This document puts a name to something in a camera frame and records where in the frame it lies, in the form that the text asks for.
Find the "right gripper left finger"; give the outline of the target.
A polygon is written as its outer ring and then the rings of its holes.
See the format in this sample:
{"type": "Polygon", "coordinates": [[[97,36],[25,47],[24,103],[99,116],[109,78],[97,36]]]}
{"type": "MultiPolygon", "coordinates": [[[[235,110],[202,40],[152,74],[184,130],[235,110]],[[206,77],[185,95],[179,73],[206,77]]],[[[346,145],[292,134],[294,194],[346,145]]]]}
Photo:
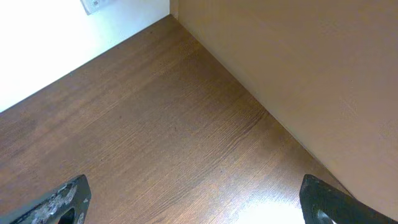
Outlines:
{"type": "Polygon", "coordinates": [[[91,190],[86,175],[78,175],[23,207],[1,216],[7,224],[84,224],[91,190]]]}

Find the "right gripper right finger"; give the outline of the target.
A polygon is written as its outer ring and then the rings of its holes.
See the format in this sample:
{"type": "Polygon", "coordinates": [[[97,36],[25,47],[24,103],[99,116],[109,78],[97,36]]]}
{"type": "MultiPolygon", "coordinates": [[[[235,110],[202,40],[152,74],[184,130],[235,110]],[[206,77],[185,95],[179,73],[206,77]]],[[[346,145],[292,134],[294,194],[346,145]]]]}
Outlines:
{"type": "Polygon", "coordinates": [[[306,224],[397,224],[314,175],[304,175],[299,197],[306,224]]]}

